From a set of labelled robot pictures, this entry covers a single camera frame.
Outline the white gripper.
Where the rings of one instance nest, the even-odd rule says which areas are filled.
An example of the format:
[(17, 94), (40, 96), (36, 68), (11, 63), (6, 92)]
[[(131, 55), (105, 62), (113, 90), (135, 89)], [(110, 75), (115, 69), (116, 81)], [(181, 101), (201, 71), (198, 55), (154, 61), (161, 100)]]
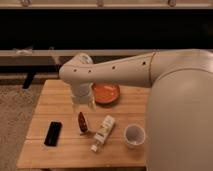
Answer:
[(73, 114), (79, 113), (79, 104), (88, 104), (88, 107), (92, 111), (96, 111), (96, 104), (94, 99), (92, 99), (91, 84), (76, 84), (71, 86), (72, 91), (72, 109)]

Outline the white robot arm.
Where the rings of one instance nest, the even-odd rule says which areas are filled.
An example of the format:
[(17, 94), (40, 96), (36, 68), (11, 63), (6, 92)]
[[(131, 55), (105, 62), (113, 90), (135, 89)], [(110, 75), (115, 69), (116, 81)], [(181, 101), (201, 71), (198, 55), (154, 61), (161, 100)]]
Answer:
[(80, 103), (91, 83), (148, 87), (147, 171), (213, 171), (213, 52), (165, 50), (98, 64), (80, 53), (59, 75)]

